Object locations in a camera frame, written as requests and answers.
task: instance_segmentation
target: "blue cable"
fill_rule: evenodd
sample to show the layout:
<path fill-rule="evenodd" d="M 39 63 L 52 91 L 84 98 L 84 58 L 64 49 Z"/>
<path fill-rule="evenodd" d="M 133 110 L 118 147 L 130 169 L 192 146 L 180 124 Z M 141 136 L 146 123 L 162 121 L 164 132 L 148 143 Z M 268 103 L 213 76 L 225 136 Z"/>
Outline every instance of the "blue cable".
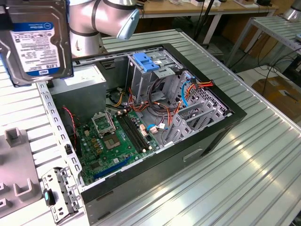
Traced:
<path fill-rule="evenodd" d="M 149 131 L 149 129 L 150 129 L 151 127 L 154 127 L 154 126 L 156 126 L 156 125 L 155 125 L 155 124 L 151 124 L 151 125 L 149 125 L 149 126 L 146 128 L 146 130 Z"/>
<path fill-rule="evenodd" d="M 185 104 L 186 107 L 188 107 L 188 103 L 186 102 L 185 95 L 184 95 L 184 86 L 186 83 L 188 83 L 188 81 L 184 82 L 182 85 L 181 96 L 182 96 L 183 103 Z"/>

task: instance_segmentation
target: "blue pcie slot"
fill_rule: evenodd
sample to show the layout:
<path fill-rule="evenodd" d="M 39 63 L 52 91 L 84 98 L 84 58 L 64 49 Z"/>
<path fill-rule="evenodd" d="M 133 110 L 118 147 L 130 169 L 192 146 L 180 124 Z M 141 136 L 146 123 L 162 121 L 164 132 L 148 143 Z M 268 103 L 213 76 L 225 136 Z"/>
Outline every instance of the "blue pcie slot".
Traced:
<path fill-rule="evenodd" d="M 101 171 L 101 172 L 99 172 L 99 173 L 96 173 L 96 174 L 93 176 L 94 179 L 101 178 L 101 177 L 103 177 L 104 175 L 107 175 L 107 174 L 109 174 L 109 173 L 111 173 L 111 172 L 117 170 L 118 168 L 125 166 L 125 165 L 127 164 L 127 162 L 128 162 L 131 158 L 132 158 L 132 157 L 128 157 L 128 158 L 126 158 L 124 161 L 122 161 L 122 162 L 120 162 L 120 163 L 118 163 L 118 164 L 116 164 L 116 165 L 114 165 L 114 166 L 111 166 L 110 168 L 107 168 L 107 169 L 105 169 L 104 171 Z"/>

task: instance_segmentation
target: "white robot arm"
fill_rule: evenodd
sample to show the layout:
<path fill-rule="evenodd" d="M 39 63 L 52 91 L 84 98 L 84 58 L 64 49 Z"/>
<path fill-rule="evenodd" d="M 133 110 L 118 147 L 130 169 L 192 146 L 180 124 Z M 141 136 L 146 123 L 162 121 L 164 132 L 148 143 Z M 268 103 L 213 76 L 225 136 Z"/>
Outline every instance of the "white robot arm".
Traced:
<path fill-rule="evenodd" d="M 296 22 L 301 16 L 301 0 L 295 0 L 292 6 L 282 15 L 290 22 Z"/>
<path fill-rule="evenodd" d="M 76 57 L 100 54 L 103 44 L 99 32 L 128 40 L 139 20 L 135 5 L 135 0 L 70 1 L 72 54 Z"/>

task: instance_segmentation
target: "blue tab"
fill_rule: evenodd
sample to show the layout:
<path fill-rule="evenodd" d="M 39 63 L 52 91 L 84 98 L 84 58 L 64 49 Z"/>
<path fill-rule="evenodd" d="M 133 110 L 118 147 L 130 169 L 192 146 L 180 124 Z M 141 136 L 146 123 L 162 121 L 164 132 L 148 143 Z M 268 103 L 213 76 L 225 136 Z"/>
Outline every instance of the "blue tab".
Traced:
<path fill-rule="evenodd" d="M 151 72 L 160 68 L 145 53 L 134 53 L 133 57 L 145 72 Z"/>
<path fill-rule="evenodd" d="M 44 197 L 45 197 L 45 200 L 47 201 L 48 200 L 48 192 L 45 192 L 45 195 L 44 195 Z"/>

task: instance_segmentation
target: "metal table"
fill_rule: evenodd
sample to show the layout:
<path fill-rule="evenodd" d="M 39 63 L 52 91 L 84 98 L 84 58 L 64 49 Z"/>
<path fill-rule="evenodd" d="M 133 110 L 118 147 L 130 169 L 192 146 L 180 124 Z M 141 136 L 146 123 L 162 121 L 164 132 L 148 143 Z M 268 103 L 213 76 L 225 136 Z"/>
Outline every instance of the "metal table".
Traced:
<path fill-rule="evenodd" d="M 233 46 L 230 56 L 226 62 L 227 66 L 229 66 L 236 51 L 240 47 L 252 25 L 257 27 L 258 31 L 245 49 L 245 52 L 247 52 L 253 46 L 261 32 L 265 32 L 269 36 L 281 42 L 284 46 L 287 46 L 292 50 L 298 50 L 296 53 L 301 54 L 301 42 L 297 41 L 295 38 L 297 34 L 301 33 L 301 21 L 291 23 L 280 16 L 254 17 L 249 19 L 238 40 Z"/>
<path fill-rule="evenodd" d="M 301 209 L 301 129 L 296 124 L 182 32 L 103 41 L 109 51 L 172 43 L 248 115 L 212 153 L 99 225 L 290 224 Z M 3 66 L 0 70 L 1 129 L 27 130 L 39 178 L 52 167 L 65 166 L 36 85 L 16 89 Z M 0 219 L 0 224 L 54 225 L 44 200 Z M 83 209 L 63 225 L 87 225 Z"/>

